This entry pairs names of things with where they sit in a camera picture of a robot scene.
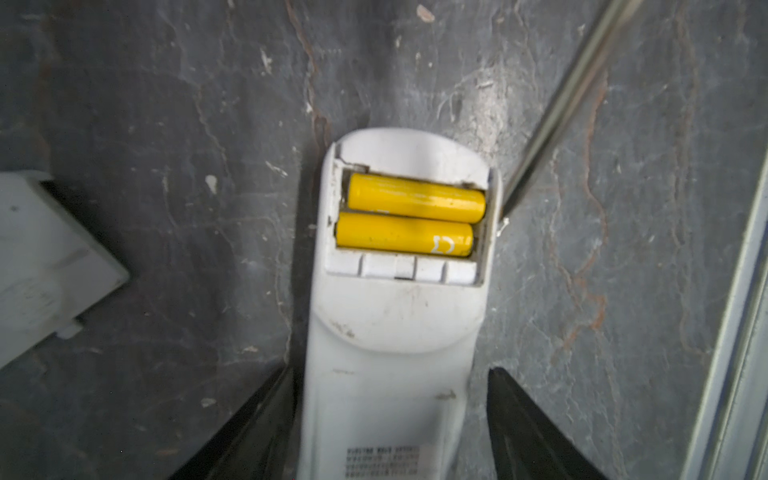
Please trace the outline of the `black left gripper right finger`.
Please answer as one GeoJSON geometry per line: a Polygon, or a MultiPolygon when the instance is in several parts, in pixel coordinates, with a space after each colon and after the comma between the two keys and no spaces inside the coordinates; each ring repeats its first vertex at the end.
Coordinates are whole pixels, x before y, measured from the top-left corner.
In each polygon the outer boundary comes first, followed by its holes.
{"type": "Polygon", "coordinates": [[[487,421],[499,479],[603,479],[507,370],[488,371],[487,421]]]}

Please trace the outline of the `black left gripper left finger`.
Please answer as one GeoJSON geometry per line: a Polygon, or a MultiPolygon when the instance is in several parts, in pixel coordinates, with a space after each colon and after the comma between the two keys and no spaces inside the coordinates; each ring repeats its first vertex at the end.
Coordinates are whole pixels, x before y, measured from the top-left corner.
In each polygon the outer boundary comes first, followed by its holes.
{"type": "Polygon", "coordinates": [[[280,479],[296,413],[295,370],[274,372],[171,477],[280,479]]]}

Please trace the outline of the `white remote control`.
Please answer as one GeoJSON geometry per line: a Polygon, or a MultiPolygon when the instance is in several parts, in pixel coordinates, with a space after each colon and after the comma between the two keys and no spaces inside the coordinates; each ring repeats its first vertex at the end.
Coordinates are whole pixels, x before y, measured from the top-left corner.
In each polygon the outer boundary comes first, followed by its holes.
{"type": "Polygon", "coordinates": [[[443,479],[455,459],[487,310],[500,174],[471,149],[405,128],[334,142],[322,164],[311,281],[300,479],[443,479]],[[342,248],[353,173],[482,191],[470,256],[342,248]]]}

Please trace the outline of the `white battery cover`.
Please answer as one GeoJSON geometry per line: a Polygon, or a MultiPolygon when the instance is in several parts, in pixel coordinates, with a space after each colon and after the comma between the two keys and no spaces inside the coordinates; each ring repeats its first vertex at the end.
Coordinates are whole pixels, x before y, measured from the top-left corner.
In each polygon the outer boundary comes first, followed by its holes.
{"type": "Polygon", "coordinates": [[[1,365],[51,335],[82,330],[78,316],[129,272],[43,186],[33,170],[1,174],[1,365]]]}

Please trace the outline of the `thin metal pry tool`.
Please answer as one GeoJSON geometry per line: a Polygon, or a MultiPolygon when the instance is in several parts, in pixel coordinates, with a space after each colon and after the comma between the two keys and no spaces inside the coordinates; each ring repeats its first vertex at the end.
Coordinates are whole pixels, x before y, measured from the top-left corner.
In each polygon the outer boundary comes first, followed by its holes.
{"type": "Polygon", "coordinates": [[[552,95],[539,123],[531,134],[520,161],[504,182],[500,218],[509,216],[534,182],[545,160],[570,124],[598,73],[605,66],[623,32],[641,7],[641,0],[613,0],[606,3],[585,34],[552,95]]]}

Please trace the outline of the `yellow battery lower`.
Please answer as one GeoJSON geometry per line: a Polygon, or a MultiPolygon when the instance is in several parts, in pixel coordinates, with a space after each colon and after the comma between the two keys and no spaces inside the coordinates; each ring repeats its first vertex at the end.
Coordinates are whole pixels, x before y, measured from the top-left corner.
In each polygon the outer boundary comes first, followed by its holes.
{"type": "Polygon", "coordinates": [[[465,258],[474,246],[469,224],[342,212],[335,227],[342,248],[465,258]]]}

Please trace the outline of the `yellow battery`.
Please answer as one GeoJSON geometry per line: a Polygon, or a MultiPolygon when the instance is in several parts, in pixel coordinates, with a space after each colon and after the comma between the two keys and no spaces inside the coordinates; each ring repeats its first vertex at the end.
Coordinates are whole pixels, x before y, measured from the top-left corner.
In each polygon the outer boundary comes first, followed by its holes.
{"type": "Polygon", "coordinates": [[[474,246],[469,224],[342,212],[335,227],[342,248],[465,258],[474,246]]]}
{"type": "Polygon", "coordinates": [[[362,173],[350,176],[346,203],[352,210],[469,224],[486,211],[482,191],[362,173]]]}

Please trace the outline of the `yellow battery upper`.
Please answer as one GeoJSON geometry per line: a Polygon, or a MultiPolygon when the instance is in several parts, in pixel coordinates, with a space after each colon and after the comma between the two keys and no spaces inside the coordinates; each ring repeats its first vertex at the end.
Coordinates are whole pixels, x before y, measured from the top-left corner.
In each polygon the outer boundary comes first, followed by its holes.
{"type": "Polygon", "coordinates": [[[469,224],[486,211],[482,191],[362,173],[350,176],[346,203],[352,210],[469,224]]]}

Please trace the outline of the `aluminium corner frame post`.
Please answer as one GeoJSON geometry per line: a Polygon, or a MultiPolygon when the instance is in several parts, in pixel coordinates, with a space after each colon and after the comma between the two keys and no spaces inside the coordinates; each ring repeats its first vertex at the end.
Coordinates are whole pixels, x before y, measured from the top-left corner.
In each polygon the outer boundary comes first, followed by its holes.
{"type": "Polygon", "coordinates": [[[767,477],[766,165],[758,177],[680,477],[767,477]]]}

